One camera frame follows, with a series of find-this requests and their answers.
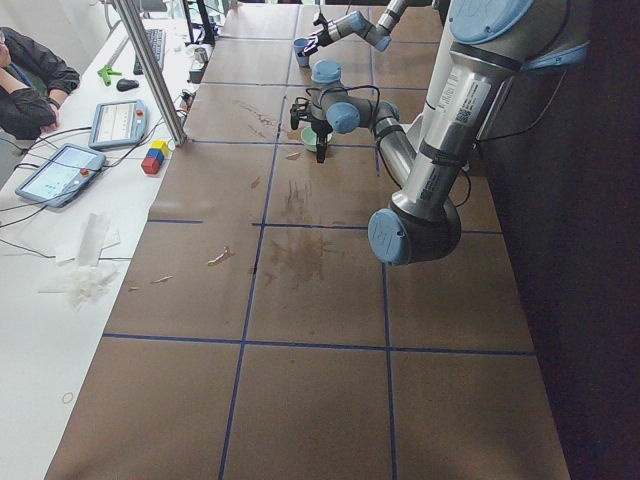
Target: black mouse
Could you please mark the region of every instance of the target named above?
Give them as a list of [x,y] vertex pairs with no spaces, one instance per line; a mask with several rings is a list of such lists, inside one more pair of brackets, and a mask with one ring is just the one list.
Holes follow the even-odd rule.
[[129,80],[128,78],[121,78],[116,84],[116,88],[119,92],[126,92],[132,88],[138,88],[140,83],[137,80]]

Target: black wall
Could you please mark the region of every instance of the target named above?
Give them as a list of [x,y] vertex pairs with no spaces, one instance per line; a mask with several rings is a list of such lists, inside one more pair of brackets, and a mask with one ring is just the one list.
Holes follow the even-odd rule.
[[[640,479],[640,7],[594,2],[592,46],[543,121],[484,143],[573,480]],[[525,127],[558,75],[521,78],[491,136]]]

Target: tablet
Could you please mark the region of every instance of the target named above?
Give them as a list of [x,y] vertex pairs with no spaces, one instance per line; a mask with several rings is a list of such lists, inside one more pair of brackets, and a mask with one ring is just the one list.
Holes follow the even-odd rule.
[[135,145],[147,130],[142,100],[100,103],[91,126],[89,148],[109,150]]
[[69,143],[60,147],[15,192],[50,207],[73,200],[100,172],[106,156]]

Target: black keyboard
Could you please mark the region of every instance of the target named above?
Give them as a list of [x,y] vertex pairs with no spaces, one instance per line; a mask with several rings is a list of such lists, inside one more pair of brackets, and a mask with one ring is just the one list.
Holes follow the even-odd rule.
[[[164,67],[164,44],[167,39],[167,34],[164,30],[159,28],[148,28],[145,31],[147,33],[147,39],[151,45],[153,55],[156,57],[158,65],[160,65],[160,70],[162,70],[162,67]],[[136,62],[133,64],[133,74],[142,75],[142,73],[142,64],[136,55]]]

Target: black jacket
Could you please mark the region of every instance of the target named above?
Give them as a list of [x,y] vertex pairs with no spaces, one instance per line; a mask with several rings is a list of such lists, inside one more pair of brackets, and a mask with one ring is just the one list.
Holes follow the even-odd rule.
[[[42,79],[47,91],[71,93],[80,83],[80,75],[51,50],[11,28],[2,27],[11,61]],[[35,139],[40,127],[51,125],[55,113],[35,88],[8,94],[0,88],[0,127],[19,140]]]

